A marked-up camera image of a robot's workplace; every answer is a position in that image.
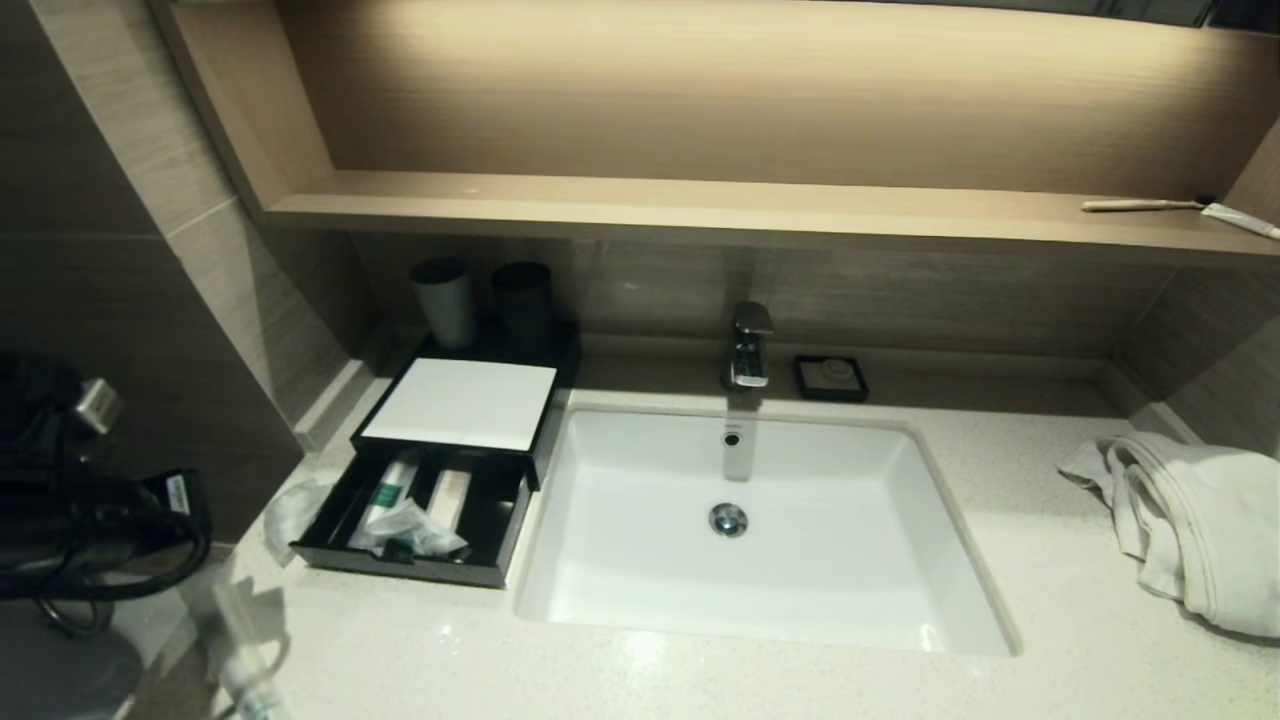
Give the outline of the chrome faucet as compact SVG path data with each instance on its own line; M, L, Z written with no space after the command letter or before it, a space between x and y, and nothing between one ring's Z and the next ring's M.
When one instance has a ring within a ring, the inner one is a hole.
M765 340L773 333L774 324L764 305L753 301L735 305L722 375L722 384L730 393L765 388L769 384Z

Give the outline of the white toothpaste tube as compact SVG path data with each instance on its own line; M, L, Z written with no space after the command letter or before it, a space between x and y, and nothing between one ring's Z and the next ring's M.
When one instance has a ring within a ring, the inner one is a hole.
M1252 217L1247 213L1238 211L1220 202L1204 205L1201 210L1201 215L1234 225L1239 229L1248 231L1268 240L1280 241L1280 225Z

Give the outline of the beige wrapped bar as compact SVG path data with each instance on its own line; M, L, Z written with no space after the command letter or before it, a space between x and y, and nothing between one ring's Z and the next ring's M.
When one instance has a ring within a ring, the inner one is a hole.
M448 530L454 530L470 491L471 473L445 469L438 475L426 512L430 519Z

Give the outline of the white towel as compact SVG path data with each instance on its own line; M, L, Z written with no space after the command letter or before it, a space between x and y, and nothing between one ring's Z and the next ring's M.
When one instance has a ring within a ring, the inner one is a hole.
M1280 461L1135 430L1082 445L1059 473L1102 500L1137 580L1204 623L1280 641Z

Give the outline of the light grey cup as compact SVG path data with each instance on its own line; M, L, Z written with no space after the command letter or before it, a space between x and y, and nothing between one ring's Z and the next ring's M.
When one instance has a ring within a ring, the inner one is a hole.
M433 258L410 272L431 337L447 350L471 347L477 337L471 273L461 258Z

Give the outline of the flat clear sealed packet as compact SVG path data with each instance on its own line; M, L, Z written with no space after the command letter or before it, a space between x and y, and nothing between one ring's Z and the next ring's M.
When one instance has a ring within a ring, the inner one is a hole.
M387 523L387 515L365 518L353 530L347 548L380 556L387 543L396 537Z

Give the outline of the clear plastic sachet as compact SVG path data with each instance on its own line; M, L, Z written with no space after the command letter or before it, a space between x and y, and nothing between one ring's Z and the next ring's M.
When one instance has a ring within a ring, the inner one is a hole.
M264 543L279 568L287 568L294 557L292 543L310 528L330 492L330 486L316 480L301 482L283 491L266 507L264 518Z

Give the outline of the white toothbrush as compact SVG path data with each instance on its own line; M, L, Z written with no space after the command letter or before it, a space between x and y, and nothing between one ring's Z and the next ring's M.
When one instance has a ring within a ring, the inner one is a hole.
M1201 211L1217 201L1213 193L1202 193L1190 201L1166 199L1119 199L1119 200L1092 200L1080 205L1085 213L1120 213L1120 211L1171 211L1196 210Z

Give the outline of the black lacquer storage box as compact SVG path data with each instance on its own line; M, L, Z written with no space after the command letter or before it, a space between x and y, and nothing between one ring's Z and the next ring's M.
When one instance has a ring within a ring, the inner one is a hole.
M379 407L381 401L389 393L390 387L407 372L410 364L420 357L442 357L442 359L470 360L470 361L483 361L483 363L508 363L508 364L554 368L556 369L554 387L548 400L547 407L543 411L532 447L526 451L512 451L512 450L476 448L467 446L430 445L430 443L415 443L415 442L385 441L385 439L366 439L366 441L357 439L356 438L357 432L361 430L364 425L369 421L369 418L372 415L372 411L375 411ZM381 397L375 402L374 409L357 425L357 429L351 436L349 442L358 450L398 448L401 446L412 446L433 451L458 454L468 457L483 457L492 454L524 455L530 457L536 468L536 477L539 480L538 491L540 491L550 466L550 457L554 452L554 447L561 434L561 428L563 425L567 402L576 380L581 359L582 359L582 346L581 346L579 328L573 323L568 322L553 322L550 325L550 342L547 347L547 351L544 354L534 354L534 355L521 354L518 350L516 350L509 341L504 325L494 320L481 322L479 324L476 341L468 348L447 350L440 347L433 337L426 337L413 348L408 359L402 364L401 369L393 377L392 383L383 392Z

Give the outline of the black soap dish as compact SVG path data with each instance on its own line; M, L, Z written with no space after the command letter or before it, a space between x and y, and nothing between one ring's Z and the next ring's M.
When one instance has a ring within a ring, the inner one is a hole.
M797 392L805 400L828 402L828 404L864 404L870 396L870 387L861 372L860 365L854 357L840 357L846 363L850 363L856 373L860 387L856 389L828 389L823 388L819 382L819 365L827 357L836 356L820 356L820 355L800 355L794 359L794 374L796 378Z

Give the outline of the white tube green label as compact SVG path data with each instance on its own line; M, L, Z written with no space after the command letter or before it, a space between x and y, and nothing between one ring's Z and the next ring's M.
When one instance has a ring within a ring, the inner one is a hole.
M376 520L385 516L401 502L412 484L421 461L422 452L413 448L401 451L390 460L375 486L358 525L360 530L370 532Z

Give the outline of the white sink basin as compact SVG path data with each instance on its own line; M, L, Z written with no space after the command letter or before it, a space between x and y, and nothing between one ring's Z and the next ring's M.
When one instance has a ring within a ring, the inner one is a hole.
M570 418L516 611L543 623L1011 657L931 457L901 427ZM749 516L737 538L717 503Z

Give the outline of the long clear toothbrush packet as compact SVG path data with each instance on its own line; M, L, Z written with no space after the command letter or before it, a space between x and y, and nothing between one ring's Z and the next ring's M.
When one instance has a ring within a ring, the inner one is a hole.
M232 585L209 580L196 596L192 615L207 669L229 700L224 719L294 720Z

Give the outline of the white packet green print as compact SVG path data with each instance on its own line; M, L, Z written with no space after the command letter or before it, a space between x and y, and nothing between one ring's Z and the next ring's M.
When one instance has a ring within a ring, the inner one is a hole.
M392 541L407 544L422 557L445 557L468 550L470 543L454 529L444 525L407 498L378 520L379 532Z

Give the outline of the wooden shelf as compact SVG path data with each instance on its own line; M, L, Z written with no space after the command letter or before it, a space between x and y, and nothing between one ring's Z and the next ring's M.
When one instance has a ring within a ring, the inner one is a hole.
M339 170L270 201L265 214L292 229L1280 269L1280 242L1193 211L1087 213L1082 204L987 190Z

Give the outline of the dark grey cup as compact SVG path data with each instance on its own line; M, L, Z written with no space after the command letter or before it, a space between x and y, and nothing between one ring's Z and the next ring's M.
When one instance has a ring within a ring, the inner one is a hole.
M544 354L550 342L550 269L540 263L508 263L492 274L498 313L512 346Z

